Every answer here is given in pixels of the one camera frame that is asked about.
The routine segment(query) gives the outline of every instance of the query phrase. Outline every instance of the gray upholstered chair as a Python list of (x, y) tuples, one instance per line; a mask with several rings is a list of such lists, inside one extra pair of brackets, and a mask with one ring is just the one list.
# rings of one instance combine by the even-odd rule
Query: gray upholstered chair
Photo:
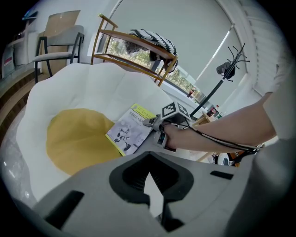
[[(61, 32), (58, 35), (47, 37), (42, 36), (39, 37), (37, 49), (36, 49), (36, 56), (33, 59), (33, 62), (35, 62), (35, 83), (38, 82), (38, 68), (37, 64), (41, 61), (46, 61), (49, 75), (52, 76), (51, 68), (50, 68), (50, 60), (59, 60), (59, 59), (70, 59), (70, 63), (73, 63), (73, 59), (77, 58), (77, 62), (80, 62), (80, 48), (81, 43), (83, 41), (83, 26), (81, 25), (74, 25), (67, 29), (65, 29), (63, 32)], [(39, 55), (40, 50), (40, 44), (41, 41), (44, 41), (44, 52), (45, 54)], [(75, 49), (78, 44), (78, 53), (76, 55)], [(48, 53), (47, 47), (48, 46), (62, 46), (67, 45), (73, 46), (72, 52), (56, 52), (56, 53)]]

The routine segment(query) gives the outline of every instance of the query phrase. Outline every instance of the robot illustration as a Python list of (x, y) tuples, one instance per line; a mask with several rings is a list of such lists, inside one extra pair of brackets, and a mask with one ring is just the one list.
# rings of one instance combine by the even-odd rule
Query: robot illustration
[(116, 143), (119, 143), (120, 141), (125, 142), (125, 148), (124, 151), (127, 151), (131, 145), (128, 144), (126, 141), (129, 140), (131, 136), (131, 125), (128, 125), (127, 128), (119, 128), (119, 133), (117, 134), (117, 138), (114, 140)]

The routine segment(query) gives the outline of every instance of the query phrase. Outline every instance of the hand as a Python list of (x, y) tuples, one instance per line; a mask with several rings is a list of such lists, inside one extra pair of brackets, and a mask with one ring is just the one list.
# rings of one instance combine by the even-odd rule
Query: hand
[(177, 148), (177, 140), (178, 140), (178, 132), (180, 129), (175, 126), (171, 125), (169, 123), (163, 124), (163, 129), (165, 131), (165, 134), (168, 136), (166, 145), (169, 148), (176, 149)]

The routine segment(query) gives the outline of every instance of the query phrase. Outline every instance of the black and white striped cloth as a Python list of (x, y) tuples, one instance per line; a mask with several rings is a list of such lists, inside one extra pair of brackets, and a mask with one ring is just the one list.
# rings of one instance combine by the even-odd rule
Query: black and white striped cloth
[[(146, 41), (148, 41), (154, 45), (157, 45), (159, 47), (162, 47), (166, 51), (168, 51), (169, 53), (177, 56), (177, 51), (176, 51), (176, 47), (174, 46), (174, 44), (169, 39), (166, 39), (163, 36), (160, 36), (159, 34), (157, 34), (155, 32), (140, 29), (140, 30), (131, 30), (129, 32), (129, 34), (137, 36), (138, 38), (141, 38), (141, 39), (145, 39)], [(133, 52), (137, 52), (139, 50), (147, 50), (146, 48), (143, 48), (143, 47), (141, 47), (137, 44), (131, 43), (131, 42), (125, 41), (124, 44), (125, 44), (125, 48), (126, 48), (128, 54), (133, 53)], [(155, 54), (154, 52), (150, 52), (150, 60), (151, 61), (157, 61), (157, 60), (165, 61), (164, 58), (162, 58), (158, 54)], [(168, 63), (168, 65), (165, 67), (165, 70), (168, 68), (168, 66), (171, 64), (171, 62), (172, 61), (170, 61)], [(178, 65), (178, 60), (175, 62), (175, 64), (173, 65), (173, 67), (171, 68), (169, 73), (173, 72), (176, 69), (177, 65)]]

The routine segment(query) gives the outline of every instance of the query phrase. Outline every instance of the chair backrest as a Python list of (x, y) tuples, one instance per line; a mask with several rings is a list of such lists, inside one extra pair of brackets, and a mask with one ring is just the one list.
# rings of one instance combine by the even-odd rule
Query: chair backrest
[(47, 38), (47, 46), (74, 45), (78, 33), (83, 33), (83, 26), (73, 25), (60, 34)]

